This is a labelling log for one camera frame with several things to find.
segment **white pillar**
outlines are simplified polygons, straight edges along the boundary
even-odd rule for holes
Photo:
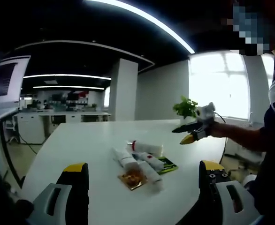
[[[97,92],[95,91],[89,91],[89,94],[87,96],[87,104],[88,105],[92,105],[92,104],[96,104],[96,95],[97,95]]]
[[[112,121],[133,121],[136,108],[138,64],[120,59],[111,71],[108,111]]]
[[[260,56],[245,56],[244,62],[248,74],[251,120],[264,123],[264,115],[269,108],[268,79]]]

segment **robotic hand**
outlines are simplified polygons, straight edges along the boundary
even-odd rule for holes
[[[173,133],[189,132],[180,144],[190,144],[209,136],[209,127],[215,119],[215,106],[211,102],[206,106],[196,108],[196,121],[173,130]]]

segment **hand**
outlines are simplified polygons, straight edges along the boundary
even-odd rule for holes
[[[210,135],[213,137],[225,137],[225,124],[221,124],[218,122],[214,122],[211,126],[210,126]]]

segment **food wrapper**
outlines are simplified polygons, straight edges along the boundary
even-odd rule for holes
[[[118,178],[131,190],[142,186],[146,183],[146,179],[141,171],[128,171],[126,174],[118,176]]]

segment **window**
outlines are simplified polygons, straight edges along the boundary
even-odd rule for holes
[[[109,107],[109,94],[110,94],[110,87],[105,89],[104,93],[104,107]]]
[[[249,118],[249,85],[243,57],[211,52],[190,57],[189,98],[201,105],[213,102],[221,116]]]
[[[274,55],[273,54],[263,54],[263,55],[261,55],[261,59],[263,60],[263,64],[264,64],[265,71],[267,74],[268,85],[270,87],[272,84],[273,72],[274,72]]]

